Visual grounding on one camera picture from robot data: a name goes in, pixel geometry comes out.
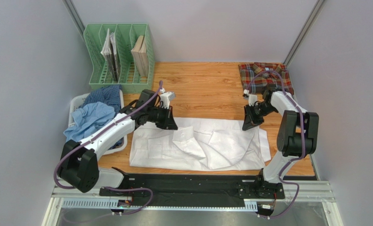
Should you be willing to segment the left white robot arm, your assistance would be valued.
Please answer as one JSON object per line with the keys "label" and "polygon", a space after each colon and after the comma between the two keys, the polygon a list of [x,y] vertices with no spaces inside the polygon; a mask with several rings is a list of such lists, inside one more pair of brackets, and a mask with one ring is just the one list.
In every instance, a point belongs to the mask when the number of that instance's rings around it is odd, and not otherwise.
{"label": "left white robot arm", "polygon": [[145,89],[138,99],[122,107],[97,132],[79,142],[67,141],[55,168],[56,185],[63,189],[77,189],[82,193],[95,187],[120,188],[124,173],[118,169],[100,168],[99,159],[121,138],[148,122],[154,123],[159,129],[177,130],[170,105],[174,98],[174,92]]}

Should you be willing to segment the white long sleeve shirt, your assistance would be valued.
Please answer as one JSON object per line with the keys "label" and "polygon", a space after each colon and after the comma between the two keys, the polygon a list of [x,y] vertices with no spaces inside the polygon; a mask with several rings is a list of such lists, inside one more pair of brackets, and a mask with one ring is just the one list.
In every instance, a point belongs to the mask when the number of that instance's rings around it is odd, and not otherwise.
{"label": "white long sleeve shirt", "polygon": [[260,170],[271,160],[267,132],[242,121],[176,118],[177,130],[148,122],[133,133],[132,167],[191,171]]}

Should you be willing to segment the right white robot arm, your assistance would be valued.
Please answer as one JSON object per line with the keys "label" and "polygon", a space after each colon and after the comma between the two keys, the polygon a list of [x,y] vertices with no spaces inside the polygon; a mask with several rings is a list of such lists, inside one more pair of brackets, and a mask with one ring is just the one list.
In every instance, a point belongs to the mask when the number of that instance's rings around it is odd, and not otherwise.
{"label": "right white robot arm", "polygon": [[270,113],[282,116],[277,135],[278,151],[245,190],[256,198],[284,199],[284,176],[296,162],[313,154],[317,148],[319,115],[301,108],[290,93],[275,88],[264,90],[262,101],[257,101],[257,96],[246,89],[243,97],[248,100],[244,107],[243,131],[260,126]]}

